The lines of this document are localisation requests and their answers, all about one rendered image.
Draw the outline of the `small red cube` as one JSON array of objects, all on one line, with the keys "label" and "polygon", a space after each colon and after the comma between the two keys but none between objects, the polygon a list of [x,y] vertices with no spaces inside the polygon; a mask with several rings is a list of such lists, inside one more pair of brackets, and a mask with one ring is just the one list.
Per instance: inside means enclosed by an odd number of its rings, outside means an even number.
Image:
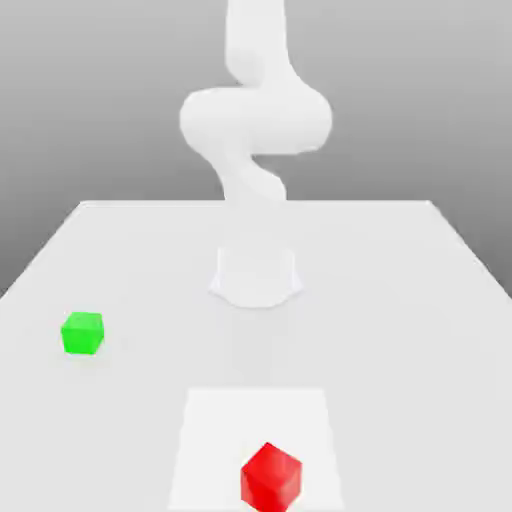
[{"label": "small red cube", "polygon": [[266,442],[241,468],[240,498],[258,512],[287,512],[302,488],[303,464]]}]

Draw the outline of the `small green cube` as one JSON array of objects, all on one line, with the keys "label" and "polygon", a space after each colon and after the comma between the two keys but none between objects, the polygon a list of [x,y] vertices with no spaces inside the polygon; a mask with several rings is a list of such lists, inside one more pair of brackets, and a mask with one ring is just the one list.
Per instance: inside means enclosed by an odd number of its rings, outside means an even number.
[{"label": "small green cube", "polygon": [[94,355],[104,339],[102,315],[72,312],[61,326],[61,338],[66,353]]}]

